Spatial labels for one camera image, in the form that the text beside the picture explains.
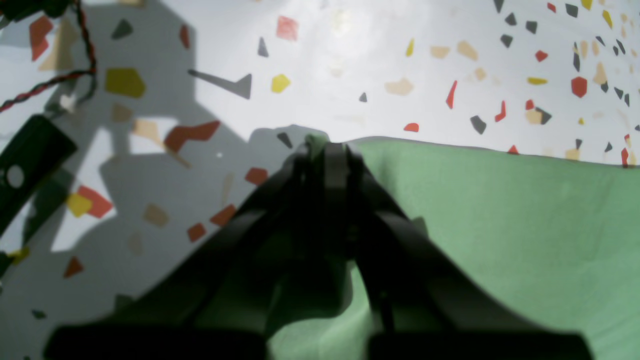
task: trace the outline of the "hole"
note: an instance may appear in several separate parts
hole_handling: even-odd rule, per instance
[[[24,182],[24,173],[22,172],[22,168],[18,165],[10,167],[9,171],[6,172],[6,180],[12,188],[20,188]]]

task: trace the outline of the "green cloth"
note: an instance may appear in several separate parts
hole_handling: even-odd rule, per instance
[[[409,218],[520,314],[585,335],[598,360],[640,354],[640,172],[373,138],[355,142]],[[357,269],[335,319],[290,324],[275,359],[358,359],[371,316]]]

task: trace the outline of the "yellow fleck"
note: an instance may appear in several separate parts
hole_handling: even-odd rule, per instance
[[[77,193],[73,193],[67,198],[67,207],[77,218],[89,212],[92,206],[93,202],[91,200]]]
[[[108,69],[105,88],[113,94],[135,98],[141,97],[146,90],[138,71],[133,68]]]
[[[538,110],[531,109],[527,111],[525,117],[530,124],[542,124],[542,113]]]
[[[482,81],[486,77],[486,72],[484,72],[484,69],[481,67],[477,68],[475,73],[476,73],[476,77],[478,78],[478,81]]]
[[[586,41],[581,41],[580,42],[580,52],[582,54],[582,58],[586,59],[587,58],[587,52],[589,51],[589,43]]]
[[[30,253],[31,252],[29,250],[29,247],[25,246],[20,250],[17,250],[17,251],[14,251],[14,252],[11,252],[11,253],[7,254],[7,256],[9,258],[13,258],[13,264],[14,265],[18,265],[19,263],[22,262],[22,260],[26,259],[29,256]]]
[[[274,93],[281,93],[286,89],[289,85],[291,85],[291,81],[284,74],[280,74],[273,77],[271,80],[271,91]]]
[[[593,50],[593,55],[598,56],[598,54],[600,53],[600,46],[598,45],[598,42],[596,40],[591,43],[591,49]]]
[[[348,10],[335,10],[333,12],[332,30],[336,37],[342,37],[351,30],[351,12]]]
[[[598,65],[596,65],[596,75],[593,77],[593,81],[598,85],[602,85],[607,82],[607,73],[604,70],[602,61],[598,62]]]
[[[434,58],[444,59],[449,54],[449,50],[447,46],[432,46],[431,55]]]
[[[542,78],[527,78],[527,81],[532,85],[542,85],[547,83],[547,79]]]
[[[609,27],[613,29],[613,21],[611,20],[611,15],[609,15],[609,12],[607,10],[602,10],[602,17],[604,18],[604,21],[607,22]]]
[[[138,8],[145,6],[145,0],[118,0],[118,2],[123,5],[137,6]]]
[[[413,90],[413,84],[407,78],[385,83],[385,90],[390,94],[407,95]]]
[[[409,46],[406,48],[406,57],[413,55],[413,38],[409,42]]]
[[[564,154],[565,158],[568,160],[579,160],[580,159],[580,151],[578,149],[567,150]]]
[[[458,52],[462,56],[466,56],[467,58],[470,58],[471,60],[474,60],[474,61],[478,60],[477,51],[466,40],[462,40],[461,42],[458,43]]]

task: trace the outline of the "red fleck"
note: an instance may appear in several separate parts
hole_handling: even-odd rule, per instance
[[[587,94],[587,79],[578,76],[571,80],[571,90],[577,97]]]
[[[69,260],[69,264],[67,265],[67,270],[65,270],[64,278],[68,279],[73,275],[82,272],[83,270],[84,270],[84,267],[82,266],[82,264],[80,264],[80,261],[77,259],[77,257],[73,256],[71,257],[71,260]]]
[[[542,50],[538,50],[538,52],[536,53],[536,59],[538,59],[538,62],[542,62],[542,60],[546,59],[547,56],[549,56],[549,54],[545,53]]]
[[[236,214],[236,207],[233,205],[228,205],[226,208],[220,210],[219,213],[215,214],[211,219],[209,219],[210,222],[212,222],[213,224],[216,224],[220,227],[226,225],[229,220],[231,220],[232,217],[234,217],[234,215]]]
[[[78,195],[86,197],[93,202],[91,210],[88,212],[88,214],[93,217],[102,218],[106,213],[113,209],[113,204],[94,189],[86,186],[80,186],[80,189],[78,189]]]
[[[453,82],[451,90],[449,90],[449,96],[447,96],[447,105],[449,105],[449,109],[453,109],[453,95],[456,92],[456,86],[458,86],[458,80]]]
[[[216,133],[220,121],[207,122],[198,126],[176,126],[164,139],[164,144],[174,152],[179,152],[188,140],[207,141]]]
[[[498,121],[504,119],[505,116],[507,116],[507,107],[506,107],[506,103],[503,100],[502,101],[502,109],[500,110],[500,113],[495,116],[495,121],[498,122]]]
[[[249,169],[249,171],[246,173],[246,176],[244,177],[245,180],[257,186],[262,185],[262,183],[267,181],[268,178],[269,174],[267,173],[267,170],[257,167],[252,167],[251,169]]]
[[[202,225],[201,223],[197,223],[194,226],[190,227],[189,230],[187,230],[187,234],[189,234],[189,240],[191,240],[192,243],[196,242],[206,233],[207,231],[205,230],[204,225]]]
[[[407,124],[407,126],[404,127],[405,131],[413,131],[414,133],[417,133],[419,129],[420,126],[414,122],[412,122],[411,124]]]
[[[53,24],[51,24],[51,21],[44,15],[29,25],[31,61],[36,61],[49,47],[49,43],[45,37],[52,29]]]
[[[189,28],[187,28],[186,25],[182,25],[182,27],[180,28],[180,41],[182,42],[182,46],[184,46],[185,49],[189,49]]]
[[[276,36],[284,40],[296,41],[298,39],[298,22],[286,16],[278,17]]]
[[[622,167],[623,168],[629,167],[629,165],[627,163],[627,158],[628,157],[629,157],[629,152],[627,151],[627,148],[622,149]]]

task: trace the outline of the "wire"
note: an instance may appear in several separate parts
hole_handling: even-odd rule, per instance
[[[44,90],[47,90],[48,88],[54,85],[63,83],[68,80],[77,79],[77,78],[81,78],[82,76],[89,75],[92,77],[92,83],[95,84],[95,76],[97,73],[97,61],[95,59],[95,51],[93,48],[93,44],[91,43],[91,39],[89,37],[89,31],[86,28],[86,21],[85,21],[86,17],[84,16],[84,11],[82,10],[82,7],[81,7],[81,0],[73,0],[71,8],[73,9],[73,11],[76,12],[77,22],[82,30],[84,50],[86,52],[87,57],[89,58],[89,63],[90,63],[89,69],[75,70],[66,75],[56,76],[55,78],[52,78],[51,80],[46,81],[45,83],[37,84],[28,92],[19,94],[13,99],[9,99],[5,101],[0,106],[0,113],[10,109],[15,104],[19,104],[21,102],[25,102],[29,100],[31,97],[38,95],[39,93],[43,92]],[[91,96],[92,94],[93,94],[93,87],[90,93],[88,94],[88,96]]]

